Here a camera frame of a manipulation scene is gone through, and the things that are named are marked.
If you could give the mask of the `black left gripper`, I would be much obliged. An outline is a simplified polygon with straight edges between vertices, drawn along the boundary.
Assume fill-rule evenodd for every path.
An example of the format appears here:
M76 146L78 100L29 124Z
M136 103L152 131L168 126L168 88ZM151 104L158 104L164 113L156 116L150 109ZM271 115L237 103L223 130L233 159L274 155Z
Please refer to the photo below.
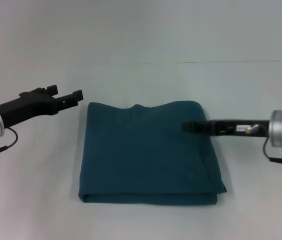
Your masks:
M69 95L54 98L58 87L51 85L46 88L38 87L31 91L22 92L19 98L0 104L0 116L5 128L37 116L52 116L59 111L76 107L84 99L82 90Z

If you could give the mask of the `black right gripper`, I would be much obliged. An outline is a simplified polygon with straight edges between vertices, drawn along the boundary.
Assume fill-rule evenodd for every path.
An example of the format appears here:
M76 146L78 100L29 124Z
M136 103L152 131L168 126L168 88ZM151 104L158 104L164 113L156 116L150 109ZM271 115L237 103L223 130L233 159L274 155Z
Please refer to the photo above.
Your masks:
M184 121L187 133L208 133L210 136L268 137L269 120Z

